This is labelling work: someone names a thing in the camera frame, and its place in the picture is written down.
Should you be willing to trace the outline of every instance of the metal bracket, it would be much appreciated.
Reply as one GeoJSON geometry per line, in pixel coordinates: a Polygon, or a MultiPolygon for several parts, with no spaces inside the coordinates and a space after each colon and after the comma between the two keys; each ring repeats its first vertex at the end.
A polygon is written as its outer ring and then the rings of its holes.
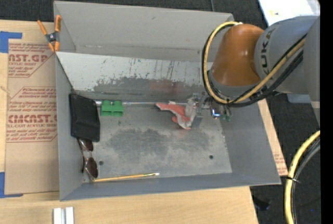
{"type": "Polygon", "coordinates": [[[53,208],[53,224],[74,224],[74,208],[53,208]]]}

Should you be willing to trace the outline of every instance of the orange and black object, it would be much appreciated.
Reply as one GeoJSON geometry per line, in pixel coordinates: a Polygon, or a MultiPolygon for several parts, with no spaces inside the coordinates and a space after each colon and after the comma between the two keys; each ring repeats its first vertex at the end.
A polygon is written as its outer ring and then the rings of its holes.
{"type": "Polygon", "coordinates": [[[48,34],[46,32],[46,29],[45,29],[44,25],[42,24],[42,22],[40,20],[37,21],[37,23],[39,24],[39,26],[42,30],[42,33],[45,35],[45,37],[48,41],[48,46],[50,47],[52,52],[59,51],[59,49],[60,49],[60,44],[59,44],[59,41],[58,41],[58,35],[60,33],[60,30],[61,30],[61,21],[62,21],[61,16],[57,15],[56,21],[55,21],[55,31],[51,34],[48,34]]]}

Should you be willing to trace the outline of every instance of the cardboard sheet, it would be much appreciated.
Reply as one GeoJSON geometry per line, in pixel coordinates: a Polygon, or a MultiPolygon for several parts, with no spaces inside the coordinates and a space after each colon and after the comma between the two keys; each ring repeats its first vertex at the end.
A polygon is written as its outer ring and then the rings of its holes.
{"type": "MultiPolygon", "coordinates": [[[[53,23],[45,27],[54,31],[53,23]]],[[[21,39],[9,37],[1,62],[2,75],[8,75],[1,93],[7,108],[1,119],[2,128],[6,123],[5,194],[57,191],[55,55],[37,22],[1,21],[0,31],[21,33],[21,39]]]]}

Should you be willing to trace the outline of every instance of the yellow cable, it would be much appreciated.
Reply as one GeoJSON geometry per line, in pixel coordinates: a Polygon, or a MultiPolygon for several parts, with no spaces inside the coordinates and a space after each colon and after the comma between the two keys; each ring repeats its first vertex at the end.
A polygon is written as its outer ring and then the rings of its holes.
{"type": "MultiPolygon", "coordinates": [[[[228,25],[237,25],[237,24],[241,24],[241,23],[240,22],[225,22],[225,23],[219,25],[213,31],[213,33],[210,35],[210,37],[208,39],[208,42],[207,42],[206,50],[205,50],[205,53],[204,53],[204,60],[203,60],[203,80],[204,80],[204,83],[206,85],[206,88],[207,88],[207,91],[208,91],[209,95],[212,96],[217,102],[222,103],[222,104],[231,103],[231,102],[233,102],[233,100],[227,101],[225,99],[222,99],[222,98],[218,97],[217,95],[215,95],[214,91],[212,90],[212,87],[211,87],[211,85],[209,83],[209,80],[208,80],[208,74],[207,74],[208,52],[209,52],[209,48],[211,46],[211,43],[213,41],[213,38],[216,36],[216,34],[221,29],[225,28],[228,25]]],[[[292,55],[294,55],[297,52],[297,50],[299,50],[304,45],[304,43],[305,43],[305,39],[300,41],[284,58],[282,58],[282,60],[274,67],[274,69],[261,82],[259,82],[257,84],[257,86],[253,90],[251,90],[245,96],[238,99],[235,103],[239,103],[239,102],[249,98],[255,92],[257,92],[261,87],[263,87],[263,85],[265,85],[272,78],[272,76],[290,59],[290,57],[292,55]]]]}
{"type": "Polygon", "coordinates": [[[285,216],[287,220],[287,224],[294,224],[292,211],[291,211],[291,188],[292,188],[292,182],[295,175],[295,171],[297,169],[298,163],[300,158],[302,157],[303,153],[306,151],[306,149],[320,136],[321,131],[317,131],[315,134],[313,134],[311,137],[309,137],[308,140],[306,140],[302,146],[297,151],[296,155],[292,159],[289,172],[288,172],[288,179],[286,182],[285,187],[285,216]]]}

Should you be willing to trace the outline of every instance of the stain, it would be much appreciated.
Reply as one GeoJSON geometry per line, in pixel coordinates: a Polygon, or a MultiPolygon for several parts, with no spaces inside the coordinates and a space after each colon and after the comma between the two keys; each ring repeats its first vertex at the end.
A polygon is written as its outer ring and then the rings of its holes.
{"type": "Polygon", "coordinates": [[[196,152],[208,150],[209,141],[209,136],[203,131],[194,134],[190,130],[177,128],[166,135],[150,128],[147,130],[120,129],[112,134],[106,145],[112,147],[117,155],[138,161],[146,155],[155,155],[163,159],[169,151],[177,150],[195,155],[196,152]]]}

